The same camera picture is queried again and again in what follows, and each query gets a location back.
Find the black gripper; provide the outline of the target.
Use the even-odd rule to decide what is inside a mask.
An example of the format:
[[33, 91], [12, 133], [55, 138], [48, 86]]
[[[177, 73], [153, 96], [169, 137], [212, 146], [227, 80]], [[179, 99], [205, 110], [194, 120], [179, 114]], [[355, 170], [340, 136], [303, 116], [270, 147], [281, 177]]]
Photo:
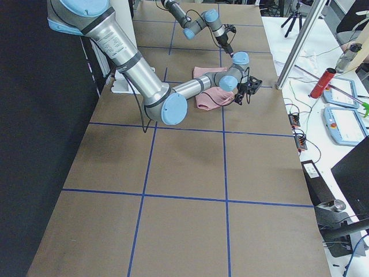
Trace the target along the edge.
[[237, 86], [238, 92], [235, 95], [235, 99], [234, 99], [235, 103], [237, 103], [239, 105], [243, 104], [243, 98], [244, 98], [244, 95], [247, 92], [247, 88], [248, 88], [248, 83], [239, 83], [238, 84], [238, 86]]
[[221, 48], [231, 56], [231, 58], [233, 58], [236, 54], [236, 52], [234, 52], [231, 49], [231, 45], [228, 43], [228, 35], [227, 34], [222, 34], [220, 36], [216, 37], [216, 40], [218, 42], [218, 44], [221, 46]]

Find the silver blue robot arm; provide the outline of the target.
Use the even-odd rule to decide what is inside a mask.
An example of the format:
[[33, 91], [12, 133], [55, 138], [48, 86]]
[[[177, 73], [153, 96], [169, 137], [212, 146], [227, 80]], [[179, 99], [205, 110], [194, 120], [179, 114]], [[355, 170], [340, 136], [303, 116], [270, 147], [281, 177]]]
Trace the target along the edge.
[[232, 24], [223, 24], [220, 15], [216, 9], [206, 10], [202, 13], [191, 9], [184, 11], [177, 1], [161, 1], [163, 8], [170, 12], [175, 20], [183, 28], [184, 36], [191, 40], [195, 38], [203, 29], [209, 29], [213, 42], [218, 48], [225, 51], [231, 57], [234, 50], [231, 46], [232, 40], [229, 40], [228, 33], [236, 34], [236, 28]]
[[113, 61], [118, 72], [127, 77], [141, 94], [141, 111], [153, 121], [176, 125], [187, 114], [189, 98], [212, 87], [227, 92], [235, 88], [244, 91], [248, 81], [249, 57], [246, 52], [233, 52], [227, 29], [216, 10], [207, 10], [196, 20], [191, 20], [176, 1], [162, 1], [162, 5], [184, 28], [184, 35], [188, 39], [192, 39], [204, 28], [210, 28], [221, 48], [232, 57], [230, 68], [224, 72], [207, 72], [181, 85], [170, 87], [157, 77], [119, 26], [115, 9], [109, 1], [48, 1], [47, 20], [49, 27], [55, 31], [93, 39]]

